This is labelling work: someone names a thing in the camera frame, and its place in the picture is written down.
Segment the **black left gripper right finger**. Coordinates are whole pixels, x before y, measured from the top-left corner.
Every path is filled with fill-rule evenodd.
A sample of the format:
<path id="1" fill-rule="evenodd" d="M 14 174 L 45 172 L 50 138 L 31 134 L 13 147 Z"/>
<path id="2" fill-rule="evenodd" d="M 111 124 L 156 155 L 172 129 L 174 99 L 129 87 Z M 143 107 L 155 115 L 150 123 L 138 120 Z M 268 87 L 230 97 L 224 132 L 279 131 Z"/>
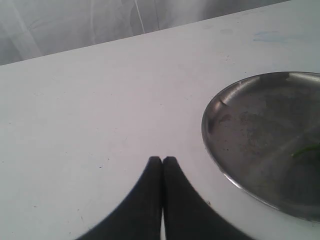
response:
<path id="1" fill-rule="evenodd" d="M 243 240 L 244 233 L 217 214 L 197 193 L 177 159 L 163 160 L 163 201 L 167 240 Z"/>

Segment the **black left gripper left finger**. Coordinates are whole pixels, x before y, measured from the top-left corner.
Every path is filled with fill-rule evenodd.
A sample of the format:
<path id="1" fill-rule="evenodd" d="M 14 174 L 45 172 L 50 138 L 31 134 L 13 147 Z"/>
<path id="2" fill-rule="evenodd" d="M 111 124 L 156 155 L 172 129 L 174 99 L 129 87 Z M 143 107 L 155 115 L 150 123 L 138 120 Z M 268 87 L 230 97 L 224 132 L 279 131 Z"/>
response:
<path id="1" fill-rule="evenodd" d="M 145 169 L 124 200 L 80 240 L 159 240 L 162 222 L 163 164 L 158 156 Z"/>

